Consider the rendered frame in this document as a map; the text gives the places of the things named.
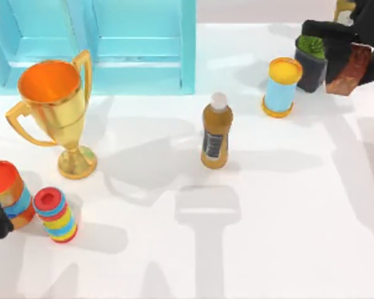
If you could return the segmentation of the dark pot with green plant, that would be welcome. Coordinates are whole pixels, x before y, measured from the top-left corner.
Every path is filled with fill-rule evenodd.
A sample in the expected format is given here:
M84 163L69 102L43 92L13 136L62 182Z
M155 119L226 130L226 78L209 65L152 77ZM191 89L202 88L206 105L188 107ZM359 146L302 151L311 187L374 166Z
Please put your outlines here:
M321 38L300 35L295 40L295 60L303 70L297 86L307 93L314 93L324 82L327 59Z

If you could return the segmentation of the yellow and light blue can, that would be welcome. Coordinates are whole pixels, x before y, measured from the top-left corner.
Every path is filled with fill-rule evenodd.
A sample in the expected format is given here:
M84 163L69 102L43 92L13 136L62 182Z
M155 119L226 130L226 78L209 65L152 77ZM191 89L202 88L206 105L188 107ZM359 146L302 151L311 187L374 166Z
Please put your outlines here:
M296 86L303 74L302 66L293 58L279 57L270 62L268 74L262 110L273 118L284 118L292 111Z

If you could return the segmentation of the amber bottle with white cap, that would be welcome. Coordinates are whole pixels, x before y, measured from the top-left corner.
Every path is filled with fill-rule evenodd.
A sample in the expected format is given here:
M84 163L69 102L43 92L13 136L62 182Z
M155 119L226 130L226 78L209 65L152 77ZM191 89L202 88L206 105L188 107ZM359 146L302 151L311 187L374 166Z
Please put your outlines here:
M228 161L229 131L233 122L233 111L228 106L227 96L212 94L210 103L203 110L203 144L201 161L210 169L221 169Z

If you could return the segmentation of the light blue rack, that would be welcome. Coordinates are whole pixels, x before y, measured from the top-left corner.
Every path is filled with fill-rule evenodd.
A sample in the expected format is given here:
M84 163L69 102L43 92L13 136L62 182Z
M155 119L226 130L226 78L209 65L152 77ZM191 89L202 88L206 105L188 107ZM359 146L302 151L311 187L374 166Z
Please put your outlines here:
M0 0L0 95L29 66L85 49L96 95L192 94L196 0Z

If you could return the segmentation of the stack of coloured rings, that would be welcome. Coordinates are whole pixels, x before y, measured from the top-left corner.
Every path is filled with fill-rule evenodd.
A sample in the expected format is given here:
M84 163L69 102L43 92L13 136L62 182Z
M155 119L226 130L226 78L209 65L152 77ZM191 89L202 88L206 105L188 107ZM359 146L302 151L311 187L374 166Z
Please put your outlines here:
M45 187L32 200L44 230L57 243L70 242L77 234L77 222L65 194L56 187Z

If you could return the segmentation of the orange and blue can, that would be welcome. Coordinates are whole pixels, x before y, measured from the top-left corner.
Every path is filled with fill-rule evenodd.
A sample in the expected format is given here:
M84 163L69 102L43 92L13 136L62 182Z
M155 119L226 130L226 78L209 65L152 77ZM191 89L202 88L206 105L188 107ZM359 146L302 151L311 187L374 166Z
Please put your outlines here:
M15 165L0 160L0 204L14 229L24 227L33 219L32 196Z

